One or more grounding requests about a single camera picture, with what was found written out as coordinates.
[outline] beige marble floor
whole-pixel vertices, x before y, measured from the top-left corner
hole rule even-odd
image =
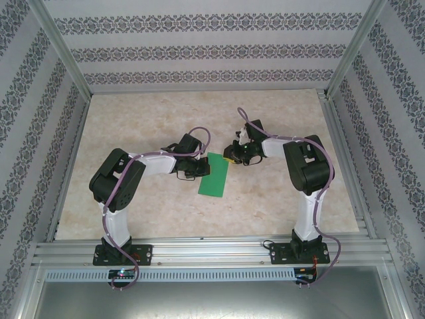
[[[88,183],[114,148],[143,153],[178,142],[194,126],[212,134],[210,152],[222,153],[244,122],[261,119],[273,134],[317,134],[335,164],[335,179],[323,204],[321,228],[358,231],[315,90],[167,92],[93,96],[57,239],[99,239],[101,213]],[[205,141],[203,132],[195,136]],[[129,205],[134,238],[289,234],[298,212],[298,192],[286,163],[266,158],[261,165],[229,165],[224,197],[198,195],[201,179],[175,174],[142,179]]]

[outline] ventilated metal strip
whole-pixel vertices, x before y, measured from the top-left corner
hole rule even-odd
[[[46,282],[106,282],[108,269],[48,270]],[[142,282],[217,282],[295,280],[293,268],[229,268],[229,269],[144,269]],[[127,282],[129,279],[117,279]]]

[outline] wall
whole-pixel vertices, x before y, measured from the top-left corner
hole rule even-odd
[[[28,4],[0,2],[0,318],[44,241],[88,103]]]
[[[425,318],[424,21],[425,1],[388,1],[333,97],[415,318]]]
[[[97,93],[325,88],[370,2],[44,3]]]

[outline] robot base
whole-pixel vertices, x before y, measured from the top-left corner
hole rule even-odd
[[[295,231],[292,231],[290,243],[272,243],[269,246],[272,265],[329,264],[331,259],[327,245],[322,243],[322,237],[312,241],[301,241]]]
[[[132,245],[131,237],[123,247],[127,254],[132,256],[139,266],[150,266],[152,260],[152,245]],[[133,263],[121,254],[115,247],[102,238],[102,244],[97,245],[93,257],[94,266],[131,266]]]

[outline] green card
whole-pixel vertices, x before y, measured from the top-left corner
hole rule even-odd
[[[202,177],[198,194],[223,197],[228,161],[221,154],[208,153],[208,162],[211,167],[211,173]]]

